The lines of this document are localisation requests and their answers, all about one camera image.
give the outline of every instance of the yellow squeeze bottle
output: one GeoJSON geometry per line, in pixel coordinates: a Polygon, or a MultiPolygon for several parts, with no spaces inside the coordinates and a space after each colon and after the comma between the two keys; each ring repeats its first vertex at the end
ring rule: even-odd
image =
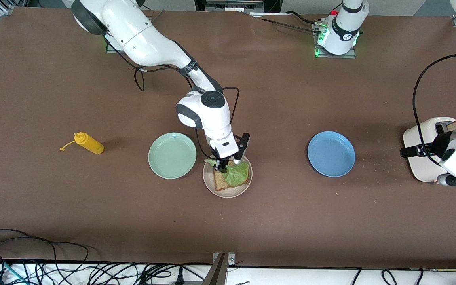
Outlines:
{"type": "Polygon", "coordinates": [[[96,139],[93,139],[90,135],[87,135],[85,132],[78,132],[74,135],[75,140],[60,148],[61,151],[64,151],[70,144],[76,143],[94,154],[100,154],[103,152],[103,145],[96,139]]]}

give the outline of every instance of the plate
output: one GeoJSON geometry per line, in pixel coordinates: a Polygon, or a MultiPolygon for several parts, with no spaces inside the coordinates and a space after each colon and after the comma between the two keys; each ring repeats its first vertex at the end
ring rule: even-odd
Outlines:
{"type": "Polygon", "coordinates": [[[244,193],[249,187],[249,184],[251,184],[251,180],[253,179],[253,168],[251,167],[251,163],[249,162],[246,156],[242,157],[242,161],[245,161],[247,162],[247,164],[249,164],[249,181],[246,184],[224,189],[221,191],[216,191],[216,182],[214,181],[214,170],[212,169],[212,166],[210,166],[210,164],[206,162],[203,166],[203,182],[205,183],[205,186],[207,186],[207,188],[214,195],[221,198],[234,198],[244,193]]]}
{"type": "Polygon", "coordinates": [[[165,179],[184,176],[195,165],[196,157],[193,141],[177,132],[158,137],[149,149],[150,169],[165,179]]]}
{"type": "Polygon", "coordinates": [[[315,135],[309,142],[307,155],[314,169],[328,177],[346,175],[355,165],[353,145],[337,132],[315,135]]]}

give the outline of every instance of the green plate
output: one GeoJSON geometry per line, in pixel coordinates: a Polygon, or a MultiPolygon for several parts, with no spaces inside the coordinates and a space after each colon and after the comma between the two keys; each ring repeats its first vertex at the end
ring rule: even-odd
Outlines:
{"type": "Polygon", "coordinates": [[[158,137],[149,149],[150,169],[165,179],[184,176],[193,168],[195,161],[195,144],[181,133],[166,133],[158,137]]]}

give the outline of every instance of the bottle cap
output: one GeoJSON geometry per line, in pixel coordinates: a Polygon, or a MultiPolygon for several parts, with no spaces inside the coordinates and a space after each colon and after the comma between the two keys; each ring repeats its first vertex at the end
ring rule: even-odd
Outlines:
{"type": "Polygon", "coordinates": [[[85,132],[78,132],[75,134],[75,142],[77,144],[85,144],[87,142],[87,134],[85,132]]]}

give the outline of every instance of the beige plate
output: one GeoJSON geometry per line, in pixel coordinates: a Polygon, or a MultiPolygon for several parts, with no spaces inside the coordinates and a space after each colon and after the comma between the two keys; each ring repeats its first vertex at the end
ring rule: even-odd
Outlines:
{"type": "Polygon", "coordinates": [[[253,168],[251,167],[251,162],[249,162],[246,156],[242,157],[242,161],[245,161],[247,162],[247,164],[249,164],[249,181],[246,184],[224,189],[221,191],[216,191],[216,182],[214,181],[214,170],[212,170],[212,166],[210,166],[210,164],[206,162],[203,166],[203,182],[205,182],[205,186],[207,186],[207,188],[214,195],[219,196],[221,198],[234,198],[244,193],[244,191],[246,191],[246,189],[249,187],[249,184],[251,184],[251,180],[253,179],[253,168]]]}

